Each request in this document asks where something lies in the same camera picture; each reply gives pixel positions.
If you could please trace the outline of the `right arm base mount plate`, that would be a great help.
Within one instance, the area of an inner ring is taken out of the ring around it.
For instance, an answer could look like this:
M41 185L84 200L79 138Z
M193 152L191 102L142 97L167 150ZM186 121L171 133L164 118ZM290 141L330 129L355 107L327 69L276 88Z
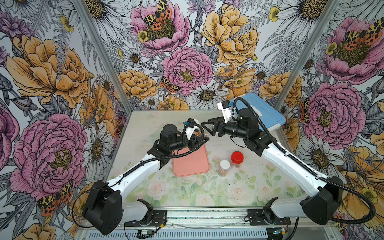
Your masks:
M248 209L244 221L250 223L251 226L289 226L291 224L290 218L279 218L272 211L272 203L277 199L277 197L272 198L262 208Z

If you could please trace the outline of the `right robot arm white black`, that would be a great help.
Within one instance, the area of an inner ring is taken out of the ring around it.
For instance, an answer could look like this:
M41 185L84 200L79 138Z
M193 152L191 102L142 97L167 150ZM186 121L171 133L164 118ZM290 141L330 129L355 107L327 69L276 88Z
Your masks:
M202 126L212 136L243 139L246 148L273 163L305 191L300 198L272 198L264 208L274 217L308 218L318 225L331 220L341 204L342 190L337 185L342 181L337 177L328 179L286 150L255 111L244 108L235 121L218 117L203 122Z

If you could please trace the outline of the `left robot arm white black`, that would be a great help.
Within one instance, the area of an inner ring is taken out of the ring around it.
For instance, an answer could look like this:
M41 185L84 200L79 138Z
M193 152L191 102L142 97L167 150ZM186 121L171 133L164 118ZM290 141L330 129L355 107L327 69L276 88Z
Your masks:
M147 226L153 219L153 206L142 199L125 206L123 200L170 160L192 154L208 140L204 128L193 119L185 122L181 132L173 124L165 125L159 139L137 164L108 182L94 183L83 208L83 218L103 235L128 222Z

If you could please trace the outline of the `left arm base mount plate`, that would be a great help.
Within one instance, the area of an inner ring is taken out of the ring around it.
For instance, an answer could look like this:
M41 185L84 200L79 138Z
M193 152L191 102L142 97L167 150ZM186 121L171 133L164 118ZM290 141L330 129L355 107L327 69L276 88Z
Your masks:
M143 199L123 206L121 223L125 227L155 227L166 225L167 210L155 209Z

